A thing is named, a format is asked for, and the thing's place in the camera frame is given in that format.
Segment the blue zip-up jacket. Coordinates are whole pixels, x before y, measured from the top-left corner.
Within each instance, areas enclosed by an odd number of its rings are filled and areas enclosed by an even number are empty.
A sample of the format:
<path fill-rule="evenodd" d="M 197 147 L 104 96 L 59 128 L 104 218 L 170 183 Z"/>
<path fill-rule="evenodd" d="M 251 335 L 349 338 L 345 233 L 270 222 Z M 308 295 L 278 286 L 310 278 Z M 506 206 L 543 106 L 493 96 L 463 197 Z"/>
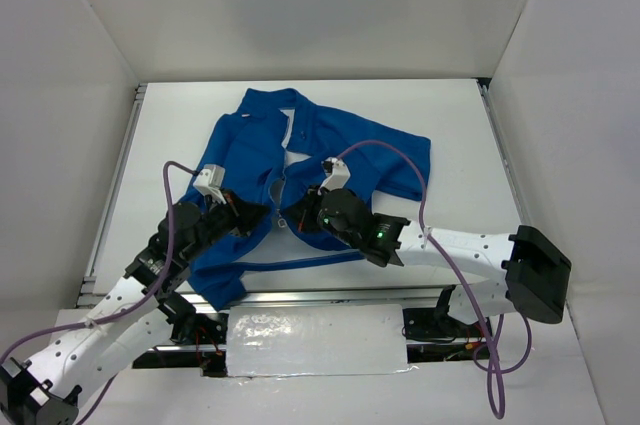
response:
<path fill-rule="evenodd" d="M 225 236 L 191 266 L 191 288 L 220 310 L 241 299 L 248 271 L 285 271 L 353 262 L 360 254 L 324 231 L 304 232 L 296 205 L 321 183 L 325 159 L 344 153 L 347 186 L 366 203 L 376 191 L 418 201 L 430 175 L 431 141 L 359 115 L 317 105 L 295 89 L 246 91 L 238 109 L 215 124 L 200 160 L 225 170 L 224 187 L 269 209 L 247 238 Z M 321 257 L 244 261 L 282 219 Z"/>

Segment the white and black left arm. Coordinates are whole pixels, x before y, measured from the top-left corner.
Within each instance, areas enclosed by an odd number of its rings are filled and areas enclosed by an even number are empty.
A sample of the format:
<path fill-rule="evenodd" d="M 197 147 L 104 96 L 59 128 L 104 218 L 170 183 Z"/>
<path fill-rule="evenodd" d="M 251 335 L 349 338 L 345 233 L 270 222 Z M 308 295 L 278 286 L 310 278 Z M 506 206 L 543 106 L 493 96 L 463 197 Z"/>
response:
<path fill-rule="evenodd" d="M 177 290 L 190 266 L 227 236 L 246 237 L 268 207 L 230 190 L 203 207 L 172 205 L 148 245 L 82 319 L 53 330 L 53 342 L 25 360 L 1 358 L 1 412 L 12 424 L 72 424 L 101 388 L 138 357 L 170 340 L 189 341 L 195 309 Z"/>

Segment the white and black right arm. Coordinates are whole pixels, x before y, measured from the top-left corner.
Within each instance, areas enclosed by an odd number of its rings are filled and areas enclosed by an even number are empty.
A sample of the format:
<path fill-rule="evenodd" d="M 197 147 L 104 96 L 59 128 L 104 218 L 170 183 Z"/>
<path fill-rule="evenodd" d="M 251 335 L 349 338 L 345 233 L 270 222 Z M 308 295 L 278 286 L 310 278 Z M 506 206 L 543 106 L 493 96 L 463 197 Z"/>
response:
<path fill-rule="evenodd" d="M 543 324 L 563 319 L 571 262 L 535 227 L 521 225 L 513 234 L 422 227 L 371 212 L 346 188 L 312 187 L 283 215 L 295 232 L 332 237 L 378 267 L 432 266 L 480 277 L 441 292 L 434 316 L 446 336 L 459 335 L 479 318 L 508 313 Z"/>

